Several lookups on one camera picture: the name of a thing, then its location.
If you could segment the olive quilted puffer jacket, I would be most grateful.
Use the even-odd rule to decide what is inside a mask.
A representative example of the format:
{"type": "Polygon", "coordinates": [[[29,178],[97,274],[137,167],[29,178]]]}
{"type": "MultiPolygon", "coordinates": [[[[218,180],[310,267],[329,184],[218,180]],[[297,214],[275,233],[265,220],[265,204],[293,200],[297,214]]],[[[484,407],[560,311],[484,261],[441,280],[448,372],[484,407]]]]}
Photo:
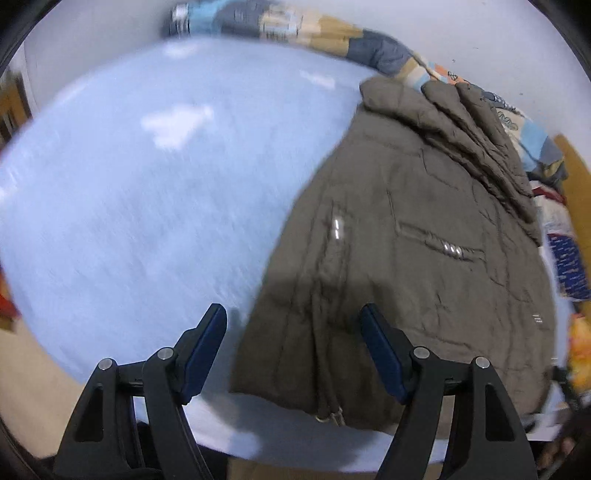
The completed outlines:
{"type": "Polygon", "coordinates": [[[377,76],[294,203],[229,381],[325,422],[391,431],[356,315],[377,305],[440,357],[488,358],[521,415],[550,388],[555,310],[533,194],[484,93],[377,76]]]}

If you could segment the yellow floral scarf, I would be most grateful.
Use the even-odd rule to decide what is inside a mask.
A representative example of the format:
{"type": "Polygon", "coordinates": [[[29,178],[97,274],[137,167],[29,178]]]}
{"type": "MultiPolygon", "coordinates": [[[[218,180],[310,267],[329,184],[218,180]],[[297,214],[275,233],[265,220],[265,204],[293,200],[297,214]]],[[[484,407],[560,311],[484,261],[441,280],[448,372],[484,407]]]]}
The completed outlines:
{"type": "Polygon", "coordinates": [[[590,322],[582,314],[570,317],[568,336],[569,378],[577,393],[591,387],[591,331],[590,322]]]}

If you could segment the red object beside bed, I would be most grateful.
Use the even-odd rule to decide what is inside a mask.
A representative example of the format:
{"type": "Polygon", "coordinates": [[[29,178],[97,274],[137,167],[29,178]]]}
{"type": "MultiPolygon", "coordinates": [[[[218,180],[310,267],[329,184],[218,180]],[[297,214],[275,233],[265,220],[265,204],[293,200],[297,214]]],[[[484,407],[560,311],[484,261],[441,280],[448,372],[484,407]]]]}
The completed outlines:
{"type": "Polygon", "coordinates": [[[3,271],[0,271],[0,327],[12,331],[20,312],[13,303],[9,285],[3,271]]]}

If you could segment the navy star pillow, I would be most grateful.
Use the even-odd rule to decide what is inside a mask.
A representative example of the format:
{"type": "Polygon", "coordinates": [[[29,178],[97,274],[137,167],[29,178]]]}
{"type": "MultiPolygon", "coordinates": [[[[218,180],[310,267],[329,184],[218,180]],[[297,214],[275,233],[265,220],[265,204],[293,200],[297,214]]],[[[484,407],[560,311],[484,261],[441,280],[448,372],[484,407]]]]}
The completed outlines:
{"type": "Polygon", "coordinates": [[[564,198],[540,181],[532,180],[530,186],[560,294],[574,302],[589,301],[590,283],[564,198]]]}

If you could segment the light blue cloud bedsheet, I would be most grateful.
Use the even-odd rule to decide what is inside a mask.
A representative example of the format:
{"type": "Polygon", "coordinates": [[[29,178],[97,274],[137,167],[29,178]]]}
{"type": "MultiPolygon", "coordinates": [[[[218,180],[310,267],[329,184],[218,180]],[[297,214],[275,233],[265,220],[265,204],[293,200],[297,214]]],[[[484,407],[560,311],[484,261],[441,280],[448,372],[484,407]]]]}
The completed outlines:
{"type": "Polygon", "coordinates": [[[42,347],[86,385],[100,360],[145,361],[221,304],[221,347],[183,408],[199,450],[377,476],[401,403],[396,428],[377,431],[229,389],[284,224],[377,76],[394,80],[304,49],[201,38],[64,88],[1,164],[1,262],[42,347]]]}

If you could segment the wooden headboard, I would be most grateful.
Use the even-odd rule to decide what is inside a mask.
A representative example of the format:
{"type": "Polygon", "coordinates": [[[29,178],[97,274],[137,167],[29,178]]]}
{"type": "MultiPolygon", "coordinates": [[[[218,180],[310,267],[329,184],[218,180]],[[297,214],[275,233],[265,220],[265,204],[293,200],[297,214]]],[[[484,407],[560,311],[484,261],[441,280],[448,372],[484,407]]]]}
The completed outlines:
{"type": "Polygon", "coordinates": [[[554,137],[554,142],[564,156],[564,165],[568,177],[562,182],[571,220],[581,246],[590,246],[590,171],[572,146],[562,134],[554,137]]]}

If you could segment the patchwork cartoon blanket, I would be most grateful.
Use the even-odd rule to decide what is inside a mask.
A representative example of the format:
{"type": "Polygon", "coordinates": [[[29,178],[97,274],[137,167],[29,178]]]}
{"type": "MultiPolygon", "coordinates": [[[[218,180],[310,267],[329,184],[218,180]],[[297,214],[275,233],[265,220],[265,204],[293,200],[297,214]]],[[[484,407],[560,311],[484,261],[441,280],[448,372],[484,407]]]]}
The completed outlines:
{"type": "MultiPolygon", "coordinates": [[[[398,39],[280,1],[192,1],[172,7],[171,37],[234,35],[294,44],[374,69],[420,91],[430,80],[475,84],[428,61],[398,39]]],[[[568,178],[564,154],[538,124],[497,93],[477,88],[493,106],[531,180],[556,190],[568,178]]]]}

